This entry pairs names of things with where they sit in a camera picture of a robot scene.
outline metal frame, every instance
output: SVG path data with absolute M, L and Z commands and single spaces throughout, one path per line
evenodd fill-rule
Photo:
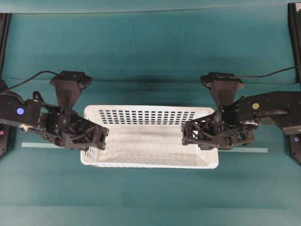
M 10 14 L 0 14 L 0 79 L 2 75 L 2 68 L 4 64 L 6 41 L 8 37 Z M 8 133 L 9 126 L 0 124 L 0 156 L 2 156 L 8 147 Z
M 288 4 L 288 26 L 295 65 L 301 66 L 301 3 Z M 301 67 L 296 68 L 297 82 L 301 82 Z M 291 155 L 301 162 L 301 135 L 290 135 Z

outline black bracket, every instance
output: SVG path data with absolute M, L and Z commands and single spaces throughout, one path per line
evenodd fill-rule
M 4 63 L 6 40 L 8 37 L 10 14 L 0 14 L 0 78 Z M 8 147 L 9 126 L 0 124 L 0 156 L 2 156 Z

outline yellow sticker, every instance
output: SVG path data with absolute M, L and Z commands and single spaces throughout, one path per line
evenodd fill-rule
M 255 110 L 258 109 L 258 108 L 259 108 L 259 103 L 253 104 L 253 105 L 252 105 L 252 108 L 255 109 Z

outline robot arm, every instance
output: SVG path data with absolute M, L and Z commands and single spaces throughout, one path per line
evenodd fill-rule
M 183 145 L 198 144 L 201 150 L 229 150 L 251 143 L 259 123 L 275 124 L 286 135 L 301 134 L 301 92 L 271 92 L 233 102 L 236 90 L 243 87 L 233 74 L 210 73 L 202 76 L 201 81 L 209 88 L 218 109 L 182 124 Z
M 109 130 L 78 116 L 72 110 L 82 90 L 91 81 L 92 78 L 82 72 L 63 71 L 55 76 L 50 84 L 55 86 L 58 106 L 45 103 L 37 91 L 33 93 L 33 99 L 25 101 L 17 93 L 2 91 L 0 123 L 35 133 L 61 147 L 105 149 Z M 7 89 L 5 82 L 0 81 L 0 90 Z

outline green mat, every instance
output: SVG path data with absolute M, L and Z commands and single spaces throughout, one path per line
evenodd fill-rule
M 85 71 L 87 105 L 211 106 L 200 75 L 260 75 L 294 64 L 285 5 L 177 12 L 13 15 L 3 77 L 9 85 L 50 69 Z M 50 75 L 16 89 L 56 104 Z M 297 91 L 294 71 L 248 81 L 237 97 Z M 0 159 L 0 225 L 299 225 L 300 165 L 288 139 L 261 125 L 248 147 L 219 153 L 216 169 L 84 166 L 79 152 L 22 148 L 44 142 L 13 129 Z

